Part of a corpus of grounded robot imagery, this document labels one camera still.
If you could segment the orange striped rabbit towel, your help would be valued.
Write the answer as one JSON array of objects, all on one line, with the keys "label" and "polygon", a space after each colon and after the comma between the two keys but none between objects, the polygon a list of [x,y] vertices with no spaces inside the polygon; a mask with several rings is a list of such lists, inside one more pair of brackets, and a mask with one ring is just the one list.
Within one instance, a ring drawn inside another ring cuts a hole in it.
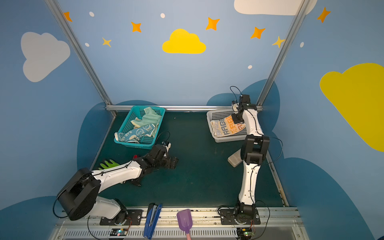
[{"label": "orange striped rabbit towel", "polygon": [[213,129],[214,136],[218,138],[237,134],[246,128],[245,124],[235,124],[231,116],[221,120],[211,120],[210,124]]}]

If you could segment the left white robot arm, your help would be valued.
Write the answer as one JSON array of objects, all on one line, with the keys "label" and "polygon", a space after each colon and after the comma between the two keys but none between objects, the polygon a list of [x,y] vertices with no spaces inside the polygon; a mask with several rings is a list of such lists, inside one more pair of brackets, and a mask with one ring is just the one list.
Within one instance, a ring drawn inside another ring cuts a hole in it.
[{"label": "left white robot arm", "polygon": [[120,200],[100,197],[99,194],[117,184],[129,182],[140,186],[144,176],[155,169],[174,169],[178,158],[170,157],[171,143],[154,145],[143,157],[109,169],[78,170],[60,190],[56,202],[60,203],[71,221],[83,217],[101,217],[115,225],[123,225],[129,218],[128,210]]}]

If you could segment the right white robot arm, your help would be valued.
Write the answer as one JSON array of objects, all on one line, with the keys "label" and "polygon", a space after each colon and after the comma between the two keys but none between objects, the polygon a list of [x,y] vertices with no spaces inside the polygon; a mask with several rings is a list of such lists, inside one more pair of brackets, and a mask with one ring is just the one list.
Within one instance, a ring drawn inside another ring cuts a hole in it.
[{"label": "right white robot arm", "polygon": [[244,171],[241,191],[234,209],[235,221],[240,224],[252,222],[257,215],[255,190],[258,172],[266,159],[270,144],[258,120],[257,105],[249,95],[240,95],[237,110],[232,114],[234,122],[246,125],[247,135],[240,149]]}]

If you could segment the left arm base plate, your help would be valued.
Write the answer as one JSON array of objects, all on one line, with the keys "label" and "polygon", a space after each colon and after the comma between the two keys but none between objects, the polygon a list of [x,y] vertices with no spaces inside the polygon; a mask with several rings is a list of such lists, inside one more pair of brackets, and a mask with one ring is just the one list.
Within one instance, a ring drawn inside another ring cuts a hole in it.
[{"label": "left arm base plate", "polygon": [[143,211],[137,209],[121,210],[113,219],[102,217],[101,226],[139,226]]}]

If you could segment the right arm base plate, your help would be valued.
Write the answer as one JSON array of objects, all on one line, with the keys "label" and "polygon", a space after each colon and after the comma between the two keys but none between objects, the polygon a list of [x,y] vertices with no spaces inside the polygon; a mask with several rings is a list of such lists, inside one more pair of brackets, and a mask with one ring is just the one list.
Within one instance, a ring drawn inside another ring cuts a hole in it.
[{"label": "right arm base plate", "polygon": [[219,208],[219,218],[222,225],[260,225],[261,219],[256,209],[250,215],[235,213],[235,209]]}]

